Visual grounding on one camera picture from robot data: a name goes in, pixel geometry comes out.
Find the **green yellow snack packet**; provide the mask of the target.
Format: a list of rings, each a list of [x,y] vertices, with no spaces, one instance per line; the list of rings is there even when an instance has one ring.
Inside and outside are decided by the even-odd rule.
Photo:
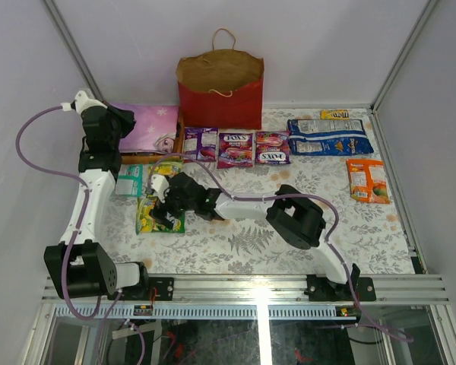
[[[151,172],[154,174],[160,174],[162,176],[173,177],[180,173],[183,168],[183,162],[181,161],[162,161],[159,164],[151,163],[144,168],[144,182],[148,185],[149,175]]]

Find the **teal red snack packet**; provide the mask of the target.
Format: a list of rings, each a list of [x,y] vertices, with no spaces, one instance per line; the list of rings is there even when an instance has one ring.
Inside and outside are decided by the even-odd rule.
[[[143,186],[141,164],[123,164],[116,180],[115,193],[121,196],[140,197]]]

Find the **purple snack packet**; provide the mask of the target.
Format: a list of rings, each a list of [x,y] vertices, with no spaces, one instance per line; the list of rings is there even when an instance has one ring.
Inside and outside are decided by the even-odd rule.
[[[186,128],[183,152],[201,162],[217,159],[218,128]]]

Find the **purple Fox's berries packet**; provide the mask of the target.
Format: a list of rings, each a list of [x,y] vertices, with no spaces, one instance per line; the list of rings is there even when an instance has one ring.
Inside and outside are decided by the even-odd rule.
[[[289,139],[287,131],[256,132],[255,162],[268,165],[290,164]]]

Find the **red brown paper bag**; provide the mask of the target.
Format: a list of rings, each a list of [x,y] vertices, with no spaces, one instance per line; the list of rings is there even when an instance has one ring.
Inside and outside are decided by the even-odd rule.
[[[179,60],[179,107],[186,127],[261,128],[264,60],[235,46],[235,35],[221,27],[210,51]]]

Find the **blue Doritos chip bag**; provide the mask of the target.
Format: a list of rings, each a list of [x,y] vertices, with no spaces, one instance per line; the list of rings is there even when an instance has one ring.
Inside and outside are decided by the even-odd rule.
[[[293,155],[346,157],[374,153],[361,119],[289,119],[287,131]]]

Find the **yellow M&M candy packet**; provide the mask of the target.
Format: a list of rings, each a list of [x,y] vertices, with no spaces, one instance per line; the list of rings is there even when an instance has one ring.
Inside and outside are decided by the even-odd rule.
[[[348,109],[323,109],[320,113],[321,119],[345,120],[350,118]]]

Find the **orange snack packet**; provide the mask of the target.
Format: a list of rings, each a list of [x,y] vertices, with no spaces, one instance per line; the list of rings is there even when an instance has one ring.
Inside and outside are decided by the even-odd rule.
[[[374,204],[390,203],[385,165],[382,161],[348,159],[346,165],[352,199]]]

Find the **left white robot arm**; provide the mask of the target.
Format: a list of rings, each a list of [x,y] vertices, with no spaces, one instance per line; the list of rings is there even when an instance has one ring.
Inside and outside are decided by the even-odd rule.
[[[103,215],[119,175],[119,142],[135,126],[132,111],[89,106],[80,112],[85,136],[78,163],[79,189],[60,242],[48,246],[44,261],[60,298],[107,296],[143,300],[151,282],[141,262],[116,264],[100,244]]]

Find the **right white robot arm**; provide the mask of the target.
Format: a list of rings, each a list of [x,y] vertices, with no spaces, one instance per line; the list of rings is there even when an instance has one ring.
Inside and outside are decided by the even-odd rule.
[[[185,173],[173,177],[153,174],[148,187],[157,197],[150,216],[158,224],[171,229],[171,220],[187,211],[206,221],[265,220],[292,247],[314,251],[336,298],[348,300],[359,289],[358,266],[348,262],[331,240],[339,214],[317,195],[282,185],[273,195],[237,196],[221,185],[205,188]]]

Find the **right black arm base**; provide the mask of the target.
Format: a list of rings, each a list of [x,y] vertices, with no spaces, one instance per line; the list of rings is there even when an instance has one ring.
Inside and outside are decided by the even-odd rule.
[[[326,277],[317,275],[306,276],[306,290],[304,294],[313,302],[343,302],[354,301],[350,287],[360,302],[375,302],[376,294],[373,280],[370,277],[361,277],[360,269],[356,264],[351,268],[351,284],[335,284]]]

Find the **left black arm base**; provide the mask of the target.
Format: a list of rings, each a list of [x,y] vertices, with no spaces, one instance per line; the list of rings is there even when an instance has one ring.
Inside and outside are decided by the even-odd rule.
[[[148,301],[152,303],[172,301],[174,278],[151,277],[143,262],[116,264],[115,292],[108,295],[114,300],[118,295],[123,301]]]

